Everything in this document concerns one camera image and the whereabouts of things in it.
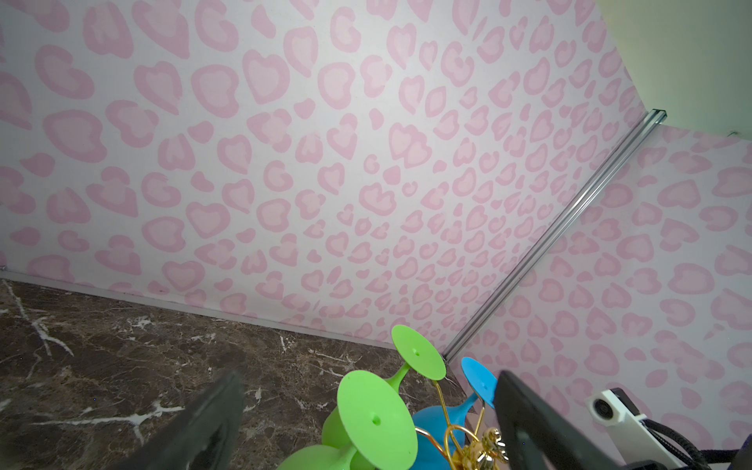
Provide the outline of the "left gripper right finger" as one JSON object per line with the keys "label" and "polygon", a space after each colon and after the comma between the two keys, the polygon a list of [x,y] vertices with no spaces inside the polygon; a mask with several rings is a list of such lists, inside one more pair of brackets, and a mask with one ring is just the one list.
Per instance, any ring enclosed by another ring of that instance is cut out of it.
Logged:
{"label": "left gripper right finger", "polygon": [[617,463],[513,372],[499,372],[493,400],[511,469],[615,469]]}

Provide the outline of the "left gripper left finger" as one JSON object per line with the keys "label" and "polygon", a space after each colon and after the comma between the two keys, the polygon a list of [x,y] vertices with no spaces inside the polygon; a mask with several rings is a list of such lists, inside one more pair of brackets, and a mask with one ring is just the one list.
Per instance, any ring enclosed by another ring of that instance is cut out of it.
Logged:
{"label": "left gripper left finger", "polygon": [[245,406],[239,375],[230,372],[192,401],[117,469],[227,469]]}

